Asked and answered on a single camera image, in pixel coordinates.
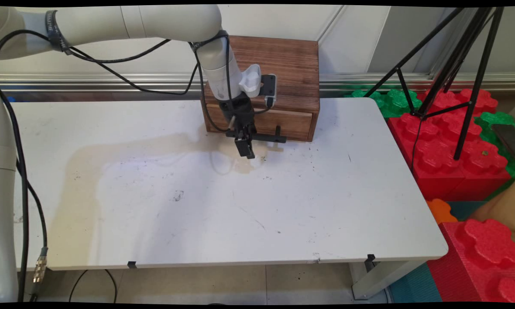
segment phone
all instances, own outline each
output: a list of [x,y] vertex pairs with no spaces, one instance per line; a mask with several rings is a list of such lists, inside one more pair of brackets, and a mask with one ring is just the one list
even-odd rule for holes
[[512,157],[515,158],[515,127],[508,124],[493,124],[492,131],[496,133],[497,137],[503,143],[503,146],[509,151]]

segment red foam block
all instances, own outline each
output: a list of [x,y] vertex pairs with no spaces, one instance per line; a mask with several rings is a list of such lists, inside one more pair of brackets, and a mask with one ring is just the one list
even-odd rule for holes
[[507,159],[491,143],[466,142],[460,158],[465,179],[445,196],[446,201],[484,201],[492,192],[511,179],[505,170]]
[[[448,143],[449,145],[456,146],[458,139],[460,138],[463,120],[465,119],[465,111],[458,109],[451,113],[445,113],[442,115],[434,116],[432,118],[436,117],[438,117],[436,125],[440,129],[440,138],[442,141]],[[476,125],[475,122],[471,121],[469,124],[469,129],[467,130],[465,141],[479,141],[481,139],[480,135],[482,130],[483,129],[481,129],[479,125]]]
[[[417,98],[423,102],[426,96],[429,94],[429,92],[429,90],[427,90],[426,92],[422,92],[421,94],[418,94]],[[436,94],[436,98],[433,102],[433,105],[431,105],[428,113],[437,112],[448,107],[456,106],[460,103],[461,102],[456,98],[456,94],[454,94],[452,91],[448,91],[446,93],[440,91]],[[438,118],[434,117],[433,122],[436,123],[437,120]]]
[[515,303],[515,243],[496,220],[439,225],[448,254],[428,261],[442,301]]
[[[460,103],[469,102],[471,99],[471,89],[463,89],[459,94],[456,95],[456,99]],[[473,117],[479,117],[483,112],[496,113],[497,100],[491,98],[491,94],[486,90],[479,90],[477,96],[477,103],[475,103],[475,109],[473,110]]]
[[[455,147],[439,138],[439,128],[431,119],[422,122],[414,153],[414,178],[426,200],[444,198],[464,179],[459,162],[452,159]],[[403,114],[400,118],[389,118],[387,125],[410,167],[420,120]]]

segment wall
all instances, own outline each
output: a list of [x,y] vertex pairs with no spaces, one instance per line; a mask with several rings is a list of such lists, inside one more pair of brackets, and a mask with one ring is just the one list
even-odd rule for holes
[[[378,45],[369,67],[369,73],[388,72],[405,55],[426,37],[445,17],[444,12],[452,8],[421,7],[421,6],[392,6],[385,27],[381,32]],[[428,73],[432,63],[416,68],[422,54],[428,45],[436,43],[439,39],[451,33],[451,27],[456,20],[444,27],[432,41],[420,49],[405,65],[402,72]]]
[[[492,21],[485,26],[479,37],[477,37],[462,64],[460,72],[477,72],[491,23]],[[496,40],[494,41],[487,65],[487,73],[506,72],[515,72],[515,6],[506,6],[503,9]]]
[[[338,12],[338,5],[220,4],[222,24],[231,35],[318,40]],[[45,12],[49,8],[18,8]],[[320,72],[366,72],[389,6],[345,6],[320,40]],[[161,39],[131,39],[78,46],[94,58],[135,55]],[[128,63],[112,64],[120,73],[190,73],[195,60],[185,42],[171,41]],[[56,51],[0,61],[2,74],[108,73],[94,63]]]
[[319,42],[320,73],[365,73],[389,6],[345,6]]

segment table leg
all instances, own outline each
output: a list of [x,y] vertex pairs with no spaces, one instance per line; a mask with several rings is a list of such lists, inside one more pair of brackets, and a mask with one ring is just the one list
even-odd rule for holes
[[425,260],[385,261],[377,264],[360,279],[355,280],[356,278],[353,276],[353,282],[355,283],[352,289],[355,299],[369,299],[425,262]]

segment drawer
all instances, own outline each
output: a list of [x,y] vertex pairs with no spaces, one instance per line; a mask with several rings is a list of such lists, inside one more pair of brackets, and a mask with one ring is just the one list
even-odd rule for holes
[[[218,105],[208,104],[208,111],[214,123],[221,129],[226,129],[228,123],[222,114]],[[277,125],[280,125],[280,134],[286,136],[287,139],[297,141],[307,141],[311,130],[313,114],[306,112],[279,111],[271,109],[270,111],[255,115],[255,125],[258,133],[274,135]],[[217,132],[206,119],[206,129],[211,132]]]

